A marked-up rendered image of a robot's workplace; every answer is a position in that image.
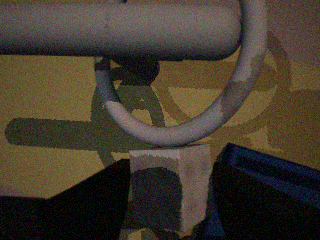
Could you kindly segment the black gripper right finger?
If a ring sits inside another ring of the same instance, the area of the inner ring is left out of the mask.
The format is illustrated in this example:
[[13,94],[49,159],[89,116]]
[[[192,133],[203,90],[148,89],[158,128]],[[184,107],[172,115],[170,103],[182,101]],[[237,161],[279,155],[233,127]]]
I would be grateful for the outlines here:
[[224,162],[213,166],[217,213],[227,240],[320,240],[320,209]]

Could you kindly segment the blue tray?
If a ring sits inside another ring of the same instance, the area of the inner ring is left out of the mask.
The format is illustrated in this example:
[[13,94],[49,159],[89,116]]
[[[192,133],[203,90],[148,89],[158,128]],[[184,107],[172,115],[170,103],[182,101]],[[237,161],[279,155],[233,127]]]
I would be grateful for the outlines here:
[[[320,209],[320,170],[228,143],[222,162]],[[214,213],[201,221],[194,240],[227,240],[215,199]]]

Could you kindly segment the grey metal cross-bar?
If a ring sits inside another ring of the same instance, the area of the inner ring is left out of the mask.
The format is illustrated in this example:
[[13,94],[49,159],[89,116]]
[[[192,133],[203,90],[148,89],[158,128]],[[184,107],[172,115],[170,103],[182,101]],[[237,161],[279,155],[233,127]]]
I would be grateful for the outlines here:
[[230,57],[242,33],[238,14],[222,5],[0,4],[0,55],[108,57],[146,81],[159,61]]

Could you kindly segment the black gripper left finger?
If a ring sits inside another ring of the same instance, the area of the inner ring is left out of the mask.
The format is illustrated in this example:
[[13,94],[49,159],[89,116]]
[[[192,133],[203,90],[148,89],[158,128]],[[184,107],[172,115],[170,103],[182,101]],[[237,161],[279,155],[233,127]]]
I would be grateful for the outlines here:
[[119,240],[130,180],[120,159],[49,199],[0,196],[0,240]]

